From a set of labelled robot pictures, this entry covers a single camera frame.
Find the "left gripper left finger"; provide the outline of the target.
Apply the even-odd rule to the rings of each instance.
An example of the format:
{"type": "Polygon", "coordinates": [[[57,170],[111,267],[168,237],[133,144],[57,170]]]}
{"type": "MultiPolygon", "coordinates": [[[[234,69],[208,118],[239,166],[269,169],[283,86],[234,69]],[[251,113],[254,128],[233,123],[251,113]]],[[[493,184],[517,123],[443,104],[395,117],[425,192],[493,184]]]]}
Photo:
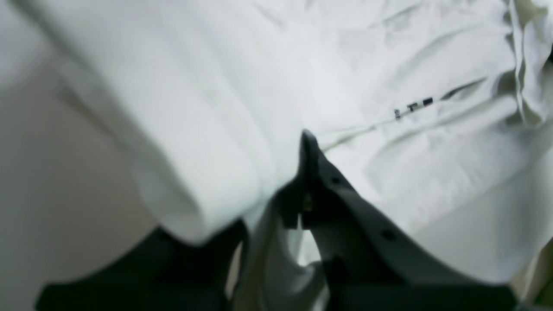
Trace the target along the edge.
{"type": "Polygon", "coordinates": [[[115,263],[85,278],[50,283],[38,311],[230,311],[233,254],[246,237],[236,221],[199,247],[157,228],[115,263]]]}

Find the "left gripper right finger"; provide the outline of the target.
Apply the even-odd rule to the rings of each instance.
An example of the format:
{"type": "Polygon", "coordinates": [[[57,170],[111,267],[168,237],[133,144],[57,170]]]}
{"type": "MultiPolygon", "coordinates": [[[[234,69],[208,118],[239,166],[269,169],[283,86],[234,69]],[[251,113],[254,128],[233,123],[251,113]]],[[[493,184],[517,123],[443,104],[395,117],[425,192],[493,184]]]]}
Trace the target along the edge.
{"type": "Polygon", "coordinates": [[[310,230],[328,311],[515,311],[508,285],[487,285],[419,246],[359,195],[305,130],[296,177],[278,194],[285,228],[310,230]]]}

